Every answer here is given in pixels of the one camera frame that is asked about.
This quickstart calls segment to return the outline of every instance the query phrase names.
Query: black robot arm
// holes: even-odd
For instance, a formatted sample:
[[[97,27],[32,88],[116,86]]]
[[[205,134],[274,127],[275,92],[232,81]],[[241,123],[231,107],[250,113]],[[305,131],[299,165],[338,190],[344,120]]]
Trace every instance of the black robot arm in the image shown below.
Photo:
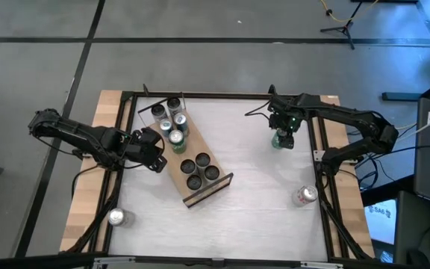
[[[293,133],[298,131],[303,120],[320,117],[355,127],[363,139],[342,148],[330,147],[325,149],[322,156],[322,169],[329,176],[334,176],[343,161],[356,159],[369,152],[377,154],[389,153],[393,150],[398,131],[382,115],[375,111],[357,111],[327,104],[320,101],[318,96],[306,93],[297,97],[286,98],[276,93],[271,85],[268,93],[269,127],[281,129],[280,146],[292,149],[294,145]]]
[[[163,139],[149,128],[128,134],[114,127],[91,127],[62,118],[50,108],[36,112],[28,127],[29,133],[36,138],[60,138],[77,148],[72,153],[80,159],[83,154],[91,154],[100,167],[109,170],[123,169],[124,160],[141,163],[157,173],[166,164],[163,149],[155,146],[159,140],[163,143]]]

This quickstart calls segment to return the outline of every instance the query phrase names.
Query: can holder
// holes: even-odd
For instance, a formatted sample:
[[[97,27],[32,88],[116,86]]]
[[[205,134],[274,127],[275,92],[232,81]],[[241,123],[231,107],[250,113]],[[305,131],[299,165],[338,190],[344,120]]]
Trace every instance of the can holder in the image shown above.
[[[150,110],[155,105],[159,105],[166,102],[169,98],[165,98],[146,108],[143,108],[139,110],[137,113],[145,126],[153,129],[154,131],[156,131],[162,136],[165,142],[165,150],[163,151],[163,156],[167,160],[167,165],[165,166],[165,169],[168,169],[169,175],[172,178],[175,186],[177,187],[178,192],[182,197],[182,202],[184,202],[184,204],[188,208],[190,208],[194,206],[196,203],[201,202],[202,200],[208,198],[210,195],[215,194],[217,191],[220,191],[224,187],[229,186],[231,183],[231,179],[233,178],[233,173],[226,174],[223,171],[222,167],[219,165],[219,162],[217,161],[214,154],[208,147],[207,143],[205,143],[205,140],[203,139],[202,134],[200,134],[199,130],[197,129],[196,124],[193,122],[192,118],[190,117],[187,111],[187,106],[185,105],[184,94],[181,93],[180,97],[183,100],[182,113],[187,117],[187,122],[190,130],[190,134],[188,135],[188,137],[184,138],[185,143],[187,144],[187,148],[185,149],[185,152],[181,154],[176,154],[173,152],[172,145],[169,142],[169,139],[162,135],[162,131],[157,122],[151,124],[150,126],[147,126],[143,121],[142,117],[140,116],[140,113]],[[170,116],[169,116],[169,120],[175,129],[175,124]],[[158,146],[162,147],[162,143],[160,141],[158,143]],[[200,175],[200,177],[202,178],[202,186],[200,187],[200,189],[196,191],[192,191],[187,187],[187,176],[184,173],[182,173],[182,171],[180,170],[180,165],[181,165],[181,162],[185,159],[190,159],[195,161],[195,157],[200,152],[205,152],[210,156],[210,159],[211,159],[210,165],[216,166],[220,171],[220,175],[218,179],[213,181],[209,181],[205,179],[203,175]]]

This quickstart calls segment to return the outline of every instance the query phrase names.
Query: concrete floor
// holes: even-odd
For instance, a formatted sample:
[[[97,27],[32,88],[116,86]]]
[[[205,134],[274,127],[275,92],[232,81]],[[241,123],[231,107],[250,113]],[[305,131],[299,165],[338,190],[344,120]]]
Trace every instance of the concrete floor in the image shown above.
[[[377,4],[355,20],[352,36],[430,40],[430,1],[422,2],[425,15],[415,4]],[[0,0],[0,37],[86,37],[97,4]],[[328,4],[338,18],[356,6],[349,0]],[[333,38],[319,29],[339,24],[316,0],[113,0],[105,3],[96,37]],[[0,43],[0,258],[13,255],[48,152],[26,126],[36,110],[62,110],[83,45]],[[415,122],[416,104],[379,96],[430,88],[430,46],[358,44],[352,51],[346,44],[95,43],[70,117],[90,123],[100,90],[141,90],[142,83],[152,91],[245,93],[265,93],[274,84],[281,93],[338,95],[347,107],[376,110],[405,126]],[[412,145],[413,137],[396,147]],[[412,173],[414,153],[382,161],[397,179]],[[58,251],[80,164],[57,157],[28,255]],[[358,175],[371,169],[367,164]],[[389,181],[380,175],[380,185]]]

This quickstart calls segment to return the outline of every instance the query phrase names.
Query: white table surface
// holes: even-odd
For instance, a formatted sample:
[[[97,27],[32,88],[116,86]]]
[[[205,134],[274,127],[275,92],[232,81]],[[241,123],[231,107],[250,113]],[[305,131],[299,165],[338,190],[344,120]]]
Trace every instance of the white table surface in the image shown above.
[[[159,100],[139,97],[136,111]],[[294,135],[294,149],[274,149],[275,131],[267,119],[243,116],[266,101],[185,102],[220,166],[234,173],[230,186],[188,209],[167,170],[126,170],[118,206],[132,212],[135,221],[114,227],[109,253],[327,261],[319,203],[297,208],[291,202],[297,188],[315,183],[306,123]],[[143,121],[136,112],[133,129],[154,122],[150,110],[141,116]]]

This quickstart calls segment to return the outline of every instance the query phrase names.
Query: can lid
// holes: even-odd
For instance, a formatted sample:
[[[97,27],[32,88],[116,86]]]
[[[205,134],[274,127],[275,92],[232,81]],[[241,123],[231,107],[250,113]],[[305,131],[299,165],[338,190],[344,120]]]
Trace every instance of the can lid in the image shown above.
[[[216,166],[209,165],[207,168],[205,168],[204,174],[206,179],[215,180],[220,176],[220,170],[218,170]]]
[[[165,113],[165,107],[161,104],[154,105],[150,111],[152,112],[152,115],[160,116]]]
[[[167,100],[167,106],[169,108],[178,108],[180,105],[180,99],[177,97],[172,97]]]
[[[112,225],[121,224],[124,220],[124,211],[120,208],[114,208],[109,213],[109,223]]]
[[[184,134],[179,130],[173,130],[169,134],[169,140],[172,143],[180,143],[184,139]]]
[[[195,171],[195,163],[190,159],[184,160],[180,164],[180,170],[184,173],[192,173]]]
[[[318,190],[313,186],[307,186],[303,189],[302,193],[308,201],[314,201],[318,198]]]
[[[162,130],[164,130],[164,131],[169,130],[171,127],[172,127],[172,124],[170,121],[168,121],[168,120],[162,120],[161,121],[161,129]]]
[[[205,152],[199,153],[195,157],[195,162],[197,163],[198,166],[206,167],[207,165],[210,164],[210,156]]]
[[[189,176],[187,179],[187,187],[190,190],[198,190],[202,186],[202,179],[197,175]]]
[[[174,121],[177,124],[184,124],[187,121],[187,118],[182,113],[178,113],[175,115]]]

